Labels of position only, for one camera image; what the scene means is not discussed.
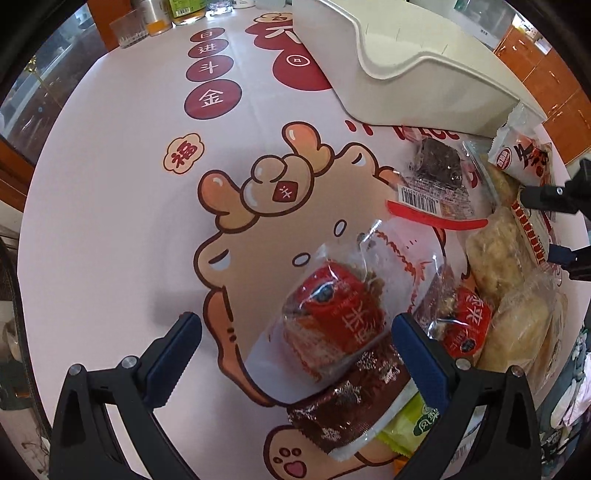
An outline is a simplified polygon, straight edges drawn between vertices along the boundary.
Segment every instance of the paw print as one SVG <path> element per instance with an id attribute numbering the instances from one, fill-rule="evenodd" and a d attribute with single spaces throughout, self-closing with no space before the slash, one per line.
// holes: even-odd
<path id="1" fill-rule="evenodd" d="M 276 463 L 277 465 L 283 464 L 283 470 L 285 470 L 288 475 L 294 478 L 304 478 L 306 476 L 308 471 L 306 464 L 297 459 L 297 457 L 301 455 L 301 450 L 299 448 L 292 448 L 289 450 L 289 448 L 281 447 L 279 449 L 279 455 L 280 456 L 273 457 L 273 463 Z"/>

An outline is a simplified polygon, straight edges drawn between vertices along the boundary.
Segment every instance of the blue gripper pad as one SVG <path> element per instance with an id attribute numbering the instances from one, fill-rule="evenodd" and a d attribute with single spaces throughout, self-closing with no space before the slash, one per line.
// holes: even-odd
<path id="1" fill-rule="evenodd" d="M 169 332 L 171 333 L 171 339 L 167 338 L 167 335 L 155 341 L 167 341 L 168 345 L 146 375 L 144 403 L 148 408 L 166 405 L 178 379 L 201 342 L 201 319 L 192 312 L 185 312 Z"/>
<path id="2" fill-rule="evenodd" d="M 427 337 L 408 313 L 402 313 L 392 321 L 392 342 L 425 403 L 443 414 L 450 402 L 449 380 L 427 347 L 426 342 L 434 340 Z"/>

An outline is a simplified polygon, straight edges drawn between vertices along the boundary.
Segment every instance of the red circle with text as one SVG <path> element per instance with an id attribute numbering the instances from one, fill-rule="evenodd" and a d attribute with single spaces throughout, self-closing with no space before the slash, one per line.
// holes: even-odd
<path id="1" fill-rule="evenodd" d="M 208 28 L 206 30 L 201 30 L 201 32 L 195 33 L 191 37 L 191 41 L 199 42 L 199 41 L 209 41 L 213 40 L 216 37 L 219 37 L 226 31 L 225 28 L 216 27 L 216 28 Z"/>
<path id="2" fill-rule="evenodd" d="M 496 158 L 496 166 L 501 170 L 506 170 L 511 164 L 511 149 L 508 147 L 503 148 L 501 153 Z"/>
<path id="3" fill-rule="evenodd" d="M 242 97 L 242 88 L 236 82 L 226 79 L 202 83 L 189 93 L 184 110 L 197 120 L 209 120 L 225 115 L 232 110 Z"/>
<path id="4" fill-rule="evenodd" d="M 198 60 L 187 70 L 187 80 L 191 82 L 206 82 L 228 73 L 234 60 L 226 55 L 214 55 Z"/>
<path id="5" fill-rule="evenodd" d="M 224 50 L 228 46 L 228 41 L 223 38 L 216 38 L 211 42 L 202 42 L 195 45 L 189 50 L 189 57 L 192 59 L 202 59 L 204 57 L 210 57 L 216 55 Z"/>

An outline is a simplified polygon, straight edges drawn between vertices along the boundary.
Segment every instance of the white plastic container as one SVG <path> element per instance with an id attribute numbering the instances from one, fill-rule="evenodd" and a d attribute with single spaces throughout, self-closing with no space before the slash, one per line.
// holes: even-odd
<path id="1" fill-rule="evenodd" d="M 521 100 L 547 117 L 486 46 L 403 0 L 298 0 L 294 31 L 345 110 L 371 125 L 494 137 Z"/>

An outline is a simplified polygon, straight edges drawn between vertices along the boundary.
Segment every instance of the packaged bread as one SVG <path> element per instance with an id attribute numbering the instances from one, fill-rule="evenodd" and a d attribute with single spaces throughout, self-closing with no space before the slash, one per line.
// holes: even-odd
<path id="1" fill-rule="evenodd" d="M 486 227 L 466 241 L 466 255 L 484 301 L 499 306 L 505 295 L 519 290 L 535 267 L 511 210 L 497 208 Z"/>
<path id="2" fill-rule="evenodd" d="M 548 266 L 536 268 L 509 292 L 495 313 L 478 368 L 504 373 L 511 365 L 531 370 L 554 314 L 557 287 Z"/>
<path id="3" fill-rule="evenodd" d="M 517 199 L 517 192 L 520 183 L 518 180 L 504 173 L 499 167 L 492 163 L 484 164 L 486 172 L 491 179 L 492 185 L 499 196 L 499 201 L 503 207 L 510 207 Z"/>

